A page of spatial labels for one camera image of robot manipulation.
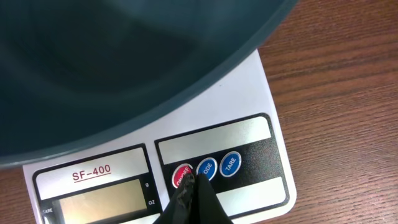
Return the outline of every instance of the kitchen scale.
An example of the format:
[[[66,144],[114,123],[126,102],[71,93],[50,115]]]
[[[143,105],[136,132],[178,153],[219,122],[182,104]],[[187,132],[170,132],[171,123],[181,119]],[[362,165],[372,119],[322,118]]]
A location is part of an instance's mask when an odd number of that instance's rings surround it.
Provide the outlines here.
[[[283,215],[297,194],[257,50],[157,121],[23,168],[36,222],[46,224],[153,223],[190,170],[207,175],[234,223]]]

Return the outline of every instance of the round button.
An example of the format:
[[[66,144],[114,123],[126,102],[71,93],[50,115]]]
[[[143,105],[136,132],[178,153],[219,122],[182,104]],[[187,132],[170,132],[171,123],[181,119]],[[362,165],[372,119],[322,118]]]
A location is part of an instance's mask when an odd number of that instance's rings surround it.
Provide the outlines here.
[[[202,160],[197,168],[197,174],[206,174],[208,180],[216,175],[217,161],[213,158],[206,158]]]
[[[175,188],[181,184],[182,178],[192,173],[192,166],[190,164],[181,164],[179,165],[173,173],[172,183]]]
[[[220,173],[224,177],[232,177],[241,168],[242,157],[238,152],[229,152],[220,164]]]

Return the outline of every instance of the wooden table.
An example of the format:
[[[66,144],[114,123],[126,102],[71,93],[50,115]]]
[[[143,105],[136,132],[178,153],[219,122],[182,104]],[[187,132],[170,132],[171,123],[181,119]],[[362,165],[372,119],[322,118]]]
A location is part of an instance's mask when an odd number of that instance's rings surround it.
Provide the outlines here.
[[[267,223],[397,223],[398,1],[302,0],[260,53],[298,195]],[[0,171],[0,223],[34,222]]]

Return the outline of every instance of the table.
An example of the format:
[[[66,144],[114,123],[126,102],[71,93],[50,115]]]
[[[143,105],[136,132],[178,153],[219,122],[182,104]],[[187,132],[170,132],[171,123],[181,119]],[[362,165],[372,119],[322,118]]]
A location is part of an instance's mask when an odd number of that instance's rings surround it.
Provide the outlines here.
[[[298,195],[264,223],[398,222],[398,1],[301,0],[259,51]],[[0,171],[0,223],[34,222]]]

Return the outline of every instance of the white scale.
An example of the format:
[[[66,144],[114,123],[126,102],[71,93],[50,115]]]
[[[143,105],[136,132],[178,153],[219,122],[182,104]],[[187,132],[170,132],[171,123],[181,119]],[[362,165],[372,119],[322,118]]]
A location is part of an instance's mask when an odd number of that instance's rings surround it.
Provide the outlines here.
[[[283,215],[297,196],[257,50],[157,121],[23,168],[36,222],[45,224],[153,223],[190,170],[208,176],[234,223]]]

